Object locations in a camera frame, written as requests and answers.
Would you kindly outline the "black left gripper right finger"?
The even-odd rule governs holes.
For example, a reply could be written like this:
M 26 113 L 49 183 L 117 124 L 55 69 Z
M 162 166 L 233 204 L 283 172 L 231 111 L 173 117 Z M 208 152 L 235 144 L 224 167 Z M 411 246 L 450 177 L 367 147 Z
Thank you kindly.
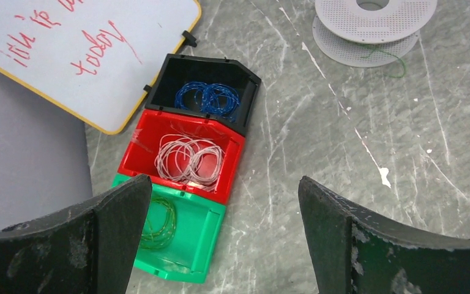
M 298 198 L 320 293 L 470 293 L 470 239 L 389 219 L 309 177 Z

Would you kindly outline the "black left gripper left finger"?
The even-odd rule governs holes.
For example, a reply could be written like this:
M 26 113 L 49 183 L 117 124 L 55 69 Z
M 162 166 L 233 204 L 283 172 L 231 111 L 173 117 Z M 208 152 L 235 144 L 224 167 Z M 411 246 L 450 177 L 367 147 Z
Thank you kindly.
M 0 230 L 0 293 L 125 293 L 151 193 L 138 175 Z

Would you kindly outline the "white perforated filament spool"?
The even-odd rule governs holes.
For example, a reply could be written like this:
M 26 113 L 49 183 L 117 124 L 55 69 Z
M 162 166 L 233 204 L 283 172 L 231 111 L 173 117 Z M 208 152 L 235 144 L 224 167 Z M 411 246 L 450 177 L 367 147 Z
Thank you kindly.
M 318 0 L 313 38 L 330 59 L 350 67 L 400 61 L 420 38 L 437 0 Z

